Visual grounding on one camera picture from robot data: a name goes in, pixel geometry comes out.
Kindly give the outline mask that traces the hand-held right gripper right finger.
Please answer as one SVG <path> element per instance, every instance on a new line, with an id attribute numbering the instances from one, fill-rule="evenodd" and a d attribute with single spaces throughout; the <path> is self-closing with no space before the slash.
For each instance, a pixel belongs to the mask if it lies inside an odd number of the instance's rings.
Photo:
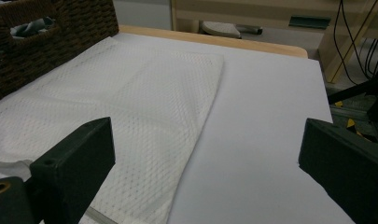
<path id="1" fill-rule="evenodd" d="M 356 224 L 378 224 L 378 144 L 308 119 L 299 166 Z"/>

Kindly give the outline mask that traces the grey chair base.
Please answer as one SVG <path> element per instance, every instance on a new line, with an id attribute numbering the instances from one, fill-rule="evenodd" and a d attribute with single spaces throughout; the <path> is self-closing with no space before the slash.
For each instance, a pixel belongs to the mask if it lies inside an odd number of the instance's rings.
<path id="1" fill-rule="evenodd" d="M 261 26 L 237 25 L 234 23 L 215 21 L 202 22 L 203 31 L 209 35 L 241 39 L 242 35 L 240 28 L 243 28 L 246 32 L 250 32 L 254 35 L 261 35 L 263 32 Z"/>

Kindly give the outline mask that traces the light wooden desk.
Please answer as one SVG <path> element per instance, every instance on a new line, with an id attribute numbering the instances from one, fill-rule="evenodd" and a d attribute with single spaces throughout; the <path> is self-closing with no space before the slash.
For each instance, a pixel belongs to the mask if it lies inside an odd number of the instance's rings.
<path id="1" fill-rule="evenodd" d="M 173 28 L 194 32 L 199 21 L 319 32 L 326 81 L 335 83 L 362 38 L 378 38 L 378 0 L 171 0 Z M 326 30 L 291 27 L 293 15 L 331 18 Z"/>

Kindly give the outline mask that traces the wooden table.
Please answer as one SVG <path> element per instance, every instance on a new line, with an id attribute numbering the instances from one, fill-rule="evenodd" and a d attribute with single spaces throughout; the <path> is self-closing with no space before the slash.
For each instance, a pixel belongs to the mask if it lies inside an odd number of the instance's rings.
<path id="1" fill-rule="evenodd" d="M 194 33 L 185 33 L 177 31 L 169 31 L 155 28 L 138 27 L 131 25 L 120 25 L 119 31 L 124 34 L 131 35 L 145 35 L 159 38 L 167 38 L 179 41 L 188 41 L 193 43 L 209 44 L 221 47 L 256 50 L 268 53 L 275 53 L 280 55 L 294 56 L 299 58 L 308 58 L 308 53 L 305 49 L 281 45 L 274 43 L 258 42 L 244 39 L 233 39 L 221 36 L 200 35 Z"/>

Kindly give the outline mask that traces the aluminium floor rail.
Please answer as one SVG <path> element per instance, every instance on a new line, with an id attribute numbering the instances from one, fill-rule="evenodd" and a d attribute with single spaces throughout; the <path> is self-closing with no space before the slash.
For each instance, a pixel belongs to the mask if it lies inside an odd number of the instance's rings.
<path id="1" fill-rule="evenodd" d="M 343 121 L 353 119 L 378 124 L 378 121 L 376 121 L 375 119 L 371 119 L 366 111 L 356 110 L 348 107 L 338 107 L 336 105 L 331 105 L 329 109 L 332 116 L 332 120 L 334 122 L 342 123 Z"/>

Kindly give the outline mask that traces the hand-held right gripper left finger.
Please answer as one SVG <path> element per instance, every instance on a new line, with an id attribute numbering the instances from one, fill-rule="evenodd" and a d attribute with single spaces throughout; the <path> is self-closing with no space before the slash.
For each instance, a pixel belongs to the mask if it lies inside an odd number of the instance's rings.
<path id="1" fill-rule="evenodd" d="M 35 219 L 78 224 L 115 162 L 111 118 L 75 129 L 30 164 Z"/>

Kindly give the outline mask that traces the brown wicker basket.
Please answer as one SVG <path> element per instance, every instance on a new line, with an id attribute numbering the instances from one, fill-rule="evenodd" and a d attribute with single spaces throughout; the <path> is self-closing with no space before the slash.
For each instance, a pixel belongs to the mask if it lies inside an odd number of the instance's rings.
<path id="1" fill-rule="evenodd" d="M 16 26 L 51 18 L 42 34 L 13 37 Z M 4 0 L 0 4 L 0 100 L 116 35 L 113 0 Z"/>

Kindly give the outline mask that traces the yellow and black tape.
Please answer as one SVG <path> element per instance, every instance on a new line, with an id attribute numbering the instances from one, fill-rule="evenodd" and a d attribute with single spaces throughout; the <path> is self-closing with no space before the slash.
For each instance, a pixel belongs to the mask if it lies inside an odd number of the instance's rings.
<path id="1" fill-rule="evenodd" d="M 375 136 L 373 135 L 370 135 L 370 134 L 366 134 L 366 133 L 361 133 L 357 127 L 356 127 L 356 123 L 353 119 L 349 119 L 347 121 L 347 124 L 346 124 L 346 129 L 351 132 L 351 133 L 355 133 L 356 135 L 359 135 L 363 138 L 365 138 L 366 140 L 370 141 L 370 142 L 373 142 L 373 143 L 377 143 L 378 140 L 376 139 Z"/>

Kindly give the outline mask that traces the clear plastic bag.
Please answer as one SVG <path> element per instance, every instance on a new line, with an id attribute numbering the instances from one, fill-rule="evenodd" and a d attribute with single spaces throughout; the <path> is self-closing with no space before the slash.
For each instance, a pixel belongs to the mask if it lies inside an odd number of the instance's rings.
<path id="1" fill-rule="evenodd" d="M 28 178 L 74 129 L 109 117 L 116 163 L 80 224 L 166 224 L 223 63 L 104 39 L 0 101 L 0 178 Z"/>

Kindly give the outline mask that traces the grey garment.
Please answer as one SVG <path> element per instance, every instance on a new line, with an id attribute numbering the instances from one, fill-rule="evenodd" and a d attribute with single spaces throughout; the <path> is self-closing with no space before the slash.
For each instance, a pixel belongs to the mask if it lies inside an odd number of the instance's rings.
<path id="1" fill-rule="evenodd" d="M 15 39 L 24 39 L 29 36 L 45 33 L 54 25 L 54 19 L 46 17 L 31 21 L 22 25 L 15 26 L 10 29 L 10 34 Z"/>

